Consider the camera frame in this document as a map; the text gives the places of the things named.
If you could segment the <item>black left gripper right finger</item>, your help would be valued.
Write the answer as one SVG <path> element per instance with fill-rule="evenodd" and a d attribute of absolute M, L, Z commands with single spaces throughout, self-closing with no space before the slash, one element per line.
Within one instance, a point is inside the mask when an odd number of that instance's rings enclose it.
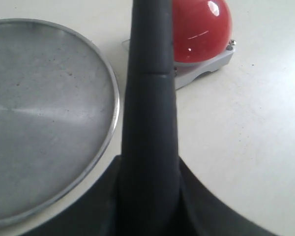
<path fill-rule="evenodd" d="M 181 201 L 188 236 L 273 236 L 214 196 L 180 160 Z"/>

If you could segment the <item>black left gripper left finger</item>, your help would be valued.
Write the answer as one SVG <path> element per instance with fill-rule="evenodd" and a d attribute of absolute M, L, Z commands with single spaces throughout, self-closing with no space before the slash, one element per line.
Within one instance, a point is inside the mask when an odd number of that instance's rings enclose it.
<path fill-rule="evenodd" d="M 116 236 L 120 156 L 74 204 L 25 236 Z"/>

